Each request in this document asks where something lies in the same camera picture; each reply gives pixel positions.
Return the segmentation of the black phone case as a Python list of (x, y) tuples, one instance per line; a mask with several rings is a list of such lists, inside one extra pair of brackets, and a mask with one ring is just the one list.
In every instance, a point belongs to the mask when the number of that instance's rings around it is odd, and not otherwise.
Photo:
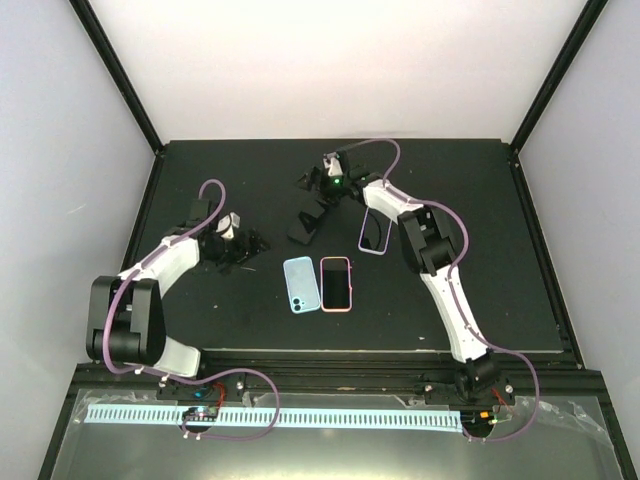
[(309, 245), (314, 239), (319, 227), (322, 225), (326, 214), (313, 214), (311, 212), (312, 198), (306, 201), (299, 209), (295, 219), (288, 227), (287, 238), (300, 245)]

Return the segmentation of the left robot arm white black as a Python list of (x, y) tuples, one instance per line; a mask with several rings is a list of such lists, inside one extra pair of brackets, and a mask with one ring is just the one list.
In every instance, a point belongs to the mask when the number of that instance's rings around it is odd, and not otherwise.
[(115, 276), (96, 278), (90, 290), (86, 352), (114, 373), (151, 370), (179, 378), (193, 399), (214, 388), (213, 372), (200, 365), (201, 351), (171, 338), (163, 297), (188, 271), (203, 263), (226, 274), (269, 249), (240, 216), (220, 213), (211, 200), (196, 199), (190, 217), (170, 229), (142, 260)]

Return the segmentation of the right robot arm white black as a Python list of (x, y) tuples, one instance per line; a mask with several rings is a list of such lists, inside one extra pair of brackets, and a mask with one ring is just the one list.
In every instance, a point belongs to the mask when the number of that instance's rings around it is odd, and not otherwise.
[(445, 326), (453, 359), (457, 396), (465, 403), (485, 397), (498, 380), (500, 370), (473, 316), (462, 286), (459, 263), (468, 250), (468, 233), (448, 207), (419, 200), (395, 187), (379, 174), (359, 171), (331, 176), (319, 167), (305, 172), (296, 186), (314, 194), (314, 204), (303, 214), (298, 239), (307, 243), (323, 215), (350, 198), (398, 227), (401, 251), (409, 270), (417, 274), (433, 298)]

